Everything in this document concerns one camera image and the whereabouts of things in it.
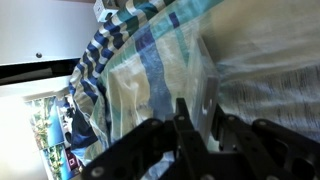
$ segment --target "white cabinet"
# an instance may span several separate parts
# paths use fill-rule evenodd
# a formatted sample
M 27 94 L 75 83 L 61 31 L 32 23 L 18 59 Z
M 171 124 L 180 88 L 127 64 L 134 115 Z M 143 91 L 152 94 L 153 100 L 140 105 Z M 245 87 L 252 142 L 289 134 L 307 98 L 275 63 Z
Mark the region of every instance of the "white cabinet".
M 1 0 L 0 66 L 80 58 L 99 26 L 93 3 Z

